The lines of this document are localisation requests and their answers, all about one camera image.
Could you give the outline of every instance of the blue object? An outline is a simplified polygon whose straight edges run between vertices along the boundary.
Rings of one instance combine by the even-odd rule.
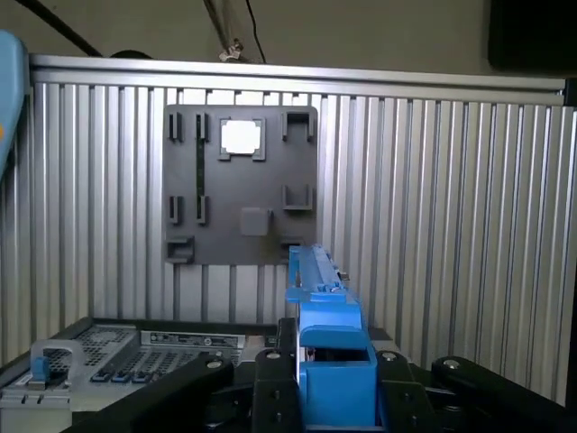
[[[46,383],[50,379],[50,362],[48,356],[38,356],[32,359],[30,365],[31,381]]]
[[[18,38],[0,30],[0,179],[29,86],[26,49]]]
[[[117,374],[114,375],[111,382],[113,382],[113,383],[128,383],[130,381],[131,377],[133,377],[133,376],[130,373],[118,372]]]
[[[321,246],[289,249],[288,302],[298,303],[298,386],[305,423],[377,425],[377,356],[360,301]]]

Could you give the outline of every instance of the wire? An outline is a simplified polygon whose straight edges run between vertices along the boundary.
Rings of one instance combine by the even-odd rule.
[[[226,42],[226,36],[224,35],[223,26],[220,24],[218,19],[218,14],[216,13],[215,6],[211,0],[204,0],[206,11],[208,12],[208,16],[210,16],[210,21],[212,22],[213,26],[216,30],[216,35],[218,36],[218,40],[220,41],[223,50],[228,50],[228,43]]]
[[[267,62],[267,58],[264,57],[264,51],[262,50],[261,41],[259,41],[259,34],[256,31],[256,19],[254,18],[254,13],[252,12],[251,0],[246,0],[246,8],[249,10],[249,15],[252,20],[252,35],[254,36],[254,41],[256,46],[259,47],[259,52],[261,53],[262,63]]]
[[[26,7],[33,14],[38,16],[46,24],[52,27],[55,31],[60,33],[74,45],[79,47],[88,56],[92,57],[103,57],[100,51],[90,45],[85,39],[82,38],[78,33],[74,32],[66,23],[64,23],[60,18],[55,15],[50,9],[45,5],[40,3],[38,0],[15,0],[20,5]]]

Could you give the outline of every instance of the blue latch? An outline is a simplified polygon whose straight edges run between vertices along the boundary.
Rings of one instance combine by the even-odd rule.
[[[50,362],[48,356],[38,356],[31,362],[32,382],[46,383],[50,379]]]

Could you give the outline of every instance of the bolt head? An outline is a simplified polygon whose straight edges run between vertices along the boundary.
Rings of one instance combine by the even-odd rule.
[[[443,362],[443,365],[449,367],[451,370],[456,370],[460,366],[460,364],[454,359],[447,359]]]
[[[206,367],[207,368],[218,368],[222,365],[223,363],[220,361],[211,361],[209,363],[206,363]]]
[[[385,358],[385,361],[394,361],[397,359],[397,356],[392,352],[383,352],[381,356]]]

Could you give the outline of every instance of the aluminum extrusion panel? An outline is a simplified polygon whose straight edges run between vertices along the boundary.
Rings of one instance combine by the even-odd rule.
[[[577,115],[564,81],[32,57],[0,187],[0,351],[87,315],[276,323],[285,266],[163,255],[166,105],[313,106],[317,241],[370,325],[565,400]]]

